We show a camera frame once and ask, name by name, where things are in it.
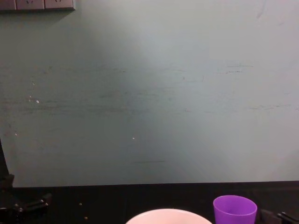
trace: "cup rim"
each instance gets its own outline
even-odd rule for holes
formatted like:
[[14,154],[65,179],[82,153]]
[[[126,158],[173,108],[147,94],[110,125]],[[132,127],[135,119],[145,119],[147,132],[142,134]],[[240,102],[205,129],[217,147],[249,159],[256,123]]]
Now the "cup rim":
[[[250,201],[250,202],[253,203],[254,206],[255,206],[254,211],[251,212],[251,213],[247,213],[247,214],[236,215],[236,214],[232,214],[232,213],[228,213],[228,212],[225,212],[225,211],[220,210],[219,208],[216,207],[216,205],[215,205],[215,201],[216,201],[217,199],[221,198],[221,197],[227,197],[227,196],[241,197],[241,198],[244,198],[244,199]],[[215,198],[215,199],[213,200],[213,206],[214,206],[214,208],[217,209],[218,211],[220,211],[220,212],[222,212],[222,213],[224,213],[224,214],[227,214],[227,215],[231,215],[231,216],[250,216],[250,215],[252,215],[252,214],[254,214],[254,213],[257,212],[257,205],[256,205],[253,201],[251,201],[250,199],[248,199],[248,198],[246,198],[246,197],[242,197],[242,196],[239,196],[239,195],[222,195],[222,196],[219,196],[219,197],[217,197],[217,198]]]

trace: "table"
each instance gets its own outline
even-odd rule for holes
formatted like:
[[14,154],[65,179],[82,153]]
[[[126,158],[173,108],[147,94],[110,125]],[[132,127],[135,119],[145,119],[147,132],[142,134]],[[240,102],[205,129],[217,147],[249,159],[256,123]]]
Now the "table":
[[48,214],[29,224],[125,224],[147,210],[176,208],[214,222],[213,199],[234,194],[259,208],[299,217],[299,182],[178,183],[50,188],[15,188],[21,200],[53,194]]

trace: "white bowl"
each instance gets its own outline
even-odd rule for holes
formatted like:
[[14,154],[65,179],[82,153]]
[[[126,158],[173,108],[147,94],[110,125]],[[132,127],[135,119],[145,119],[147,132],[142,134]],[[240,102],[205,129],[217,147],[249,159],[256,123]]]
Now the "white bowl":
[[157,209],[131,218],[127,224],[212,224],[205,218],[189,211]]

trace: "scratch mark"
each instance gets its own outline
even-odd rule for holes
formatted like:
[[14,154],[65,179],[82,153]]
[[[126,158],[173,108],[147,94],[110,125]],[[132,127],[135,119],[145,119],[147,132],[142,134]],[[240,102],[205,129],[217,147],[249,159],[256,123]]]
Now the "scratch mark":
[[228,71],[225,74],[228,74],[228,73],[242,73],[242,71]]
[[174,69],[173,71],[186,72],[186,71],[183,70],[183,69]]
[[254,106],[254,107],[249,107],[248,109],[250,110],[273,110],[275,108],[285,108],[285,107],[290,107],[291,104],[285,104],[285,105],[259,105],[259,106]]
[[100,96],[100,98],[113,98],[113,97],[120,97],[120,91],[110,91]]
[[134,162],[131,162],[131,164],[161,163],[161,162],[166,162],[166,161],[164,161],[164,160],[158,160],[158,161],[134,161]]
[[264,13],[264,11],[265,11],[265,8],[266,8],[266,3],[267,3],[267,0],[264,0],[263,1],[263,6],[262,6],[262,8],[261,8],[261,10],[258,12],[258,14],[256,15],[256,18],[257,19],[259,19],[262,15],[263,15],[263,13]]
[[128,109],[127,107],[111,107],[111,106],[93,105],[93,106],[89,106],[87,108],[87,111],[98,114],[98,115],[111,114],[111,113],[124,113],[124,112],[129,112],[130,114],[137,115],[137,114],[147,113],[149,110],[148,109],[144,109],[144,110]]
[[229,65],[229,66],[227,66],[227,68],[247,68],[247,67],[253,68],[252,65],[245,65],[245,64]]
[[59,130],[59,128],[55,127],[55,128],[52,128],[52,129],[48,130],[48,132],[54,132],[54,131],[57,131],[57,130]]

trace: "power socket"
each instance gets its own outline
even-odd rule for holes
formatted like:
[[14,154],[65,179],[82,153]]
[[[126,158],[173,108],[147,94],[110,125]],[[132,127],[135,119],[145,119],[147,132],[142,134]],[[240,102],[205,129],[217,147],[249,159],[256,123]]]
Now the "power socket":
[[0,11],[16,10],[15,0],[0,0]]
[[75,0],[44,0],[45,9],[75,9]]
[[17,10],[45,9],[43,0],[16,0]]

